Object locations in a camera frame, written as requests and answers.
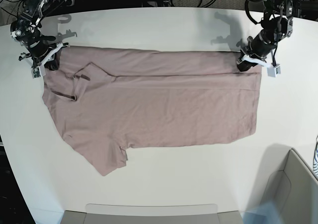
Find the pink T-shirt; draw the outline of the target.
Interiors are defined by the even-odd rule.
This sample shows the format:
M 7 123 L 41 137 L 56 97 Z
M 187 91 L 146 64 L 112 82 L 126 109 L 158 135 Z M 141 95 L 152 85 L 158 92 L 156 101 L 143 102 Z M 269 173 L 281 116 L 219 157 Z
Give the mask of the pink T-shirt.
M 256 130 L 261 67 L 235 52 L 72 46 L 44 76 L 42 99 L 61 138 L 101 175 L 129 148 L 228 144 Z

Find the striped cloth at edge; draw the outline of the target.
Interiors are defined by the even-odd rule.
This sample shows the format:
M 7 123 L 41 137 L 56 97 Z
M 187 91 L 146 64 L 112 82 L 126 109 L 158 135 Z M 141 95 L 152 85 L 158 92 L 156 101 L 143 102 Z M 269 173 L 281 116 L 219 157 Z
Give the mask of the striped cloth at edge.
M 313 172 L 316 177 L 318 177 L 318 138 L 316 138 L 316 146 L 314 150 L 314 157 L 313 157 Z

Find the grey cardboard box right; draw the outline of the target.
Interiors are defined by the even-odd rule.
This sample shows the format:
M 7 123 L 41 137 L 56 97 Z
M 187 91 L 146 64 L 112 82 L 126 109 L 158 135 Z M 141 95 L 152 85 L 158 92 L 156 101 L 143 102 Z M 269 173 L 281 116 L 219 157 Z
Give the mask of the grey cardboard box right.
M 270 176 L 261 204 L 266 202 L 276 205 L 284 224 L 318 222 L 318 178 L 294 149 L 283 169 Z

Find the grey cardboard box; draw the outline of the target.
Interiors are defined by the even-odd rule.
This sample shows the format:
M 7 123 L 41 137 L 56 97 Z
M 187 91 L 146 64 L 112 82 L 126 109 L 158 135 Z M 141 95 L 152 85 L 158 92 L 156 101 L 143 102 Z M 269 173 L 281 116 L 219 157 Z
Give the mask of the grey cardboard box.
M 283 169 L 270 176 L 261 204 L 266 202 L 276 205 L 284 224 L 318 222 L 318 178 L 294 149 Z
M 218 212 L 216 204 L 116 206 L 87 204 L 84 212 L 66 210 L 62 224 L 241 224 L 238 211 Z

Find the blue translucent bag corner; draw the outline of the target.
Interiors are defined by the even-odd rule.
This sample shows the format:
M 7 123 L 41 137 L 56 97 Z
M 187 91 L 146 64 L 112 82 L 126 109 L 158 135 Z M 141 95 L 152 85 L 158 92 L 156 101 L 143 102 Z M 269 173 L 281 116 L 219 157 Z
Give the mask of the blue translucent bag corner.
M 266 202 L 257 208 L 242 213 L 244 224 L 283 224 L 280 212 L 273 202 Z

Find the grey cardboard box bottom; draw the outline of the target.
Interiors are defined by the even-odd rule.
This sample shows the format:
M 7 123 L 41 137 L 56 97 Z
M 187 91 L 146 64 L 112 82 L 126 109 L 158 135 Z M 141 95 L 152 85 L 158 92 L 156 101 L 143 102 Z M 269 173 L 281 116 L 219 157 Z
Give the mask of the grey cardboard box bottom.
M 241 224 L 238 211 L 218 212 L 216 204 L 116 206 L 87 204 L 84 212 L 66 210 L 62 224 Z

